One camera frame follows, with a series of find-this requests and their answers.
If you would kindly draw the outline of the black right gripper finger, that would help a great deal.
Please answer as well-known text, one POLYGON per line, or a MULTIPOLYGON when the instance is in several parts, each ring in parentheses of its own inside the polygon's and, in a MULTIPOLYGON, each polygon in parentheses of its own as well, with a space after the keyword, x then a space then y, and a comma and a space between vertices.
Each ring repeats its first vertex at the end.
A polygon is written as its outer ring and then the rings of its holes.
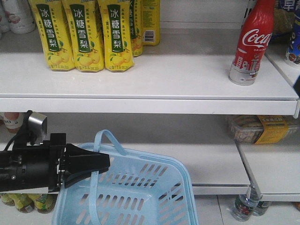
POLYGON ((297 93, 297 95, 300 97, 300 76, 297 78, 296 82, 294 83, 293 89, 297 93))

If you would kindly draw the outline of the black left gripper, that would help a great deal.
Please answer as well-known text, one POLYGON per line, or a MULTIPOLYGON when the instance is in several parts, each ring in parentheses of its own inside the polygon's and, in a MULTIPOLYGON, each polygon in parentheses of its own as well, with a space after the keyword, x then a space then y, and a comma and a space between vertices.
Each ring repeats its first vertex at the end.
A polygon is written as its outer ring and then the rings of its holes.
POLYGON ((110 156, 66 143, 66 133, 52 133, 49 145, 48 192, 59 192, 91 176, 107 171, 110 156))

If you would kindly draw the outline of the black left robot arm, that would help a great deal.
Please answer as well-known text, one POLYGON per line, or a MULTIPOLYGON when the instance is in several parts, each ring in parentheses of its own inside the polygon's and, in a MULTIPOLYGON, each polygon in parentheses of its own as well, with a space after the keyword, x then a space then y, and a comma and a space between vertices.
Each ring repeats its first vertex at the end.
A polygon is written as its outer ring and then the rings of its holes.
POLYGON ((11 150, 0 153, 1 192, 47 188, 57 192, 110 167, 108 154, 93 152, 66 142, 65 133, 54 133, 40 145, 29 145, 16 135, 11 150))

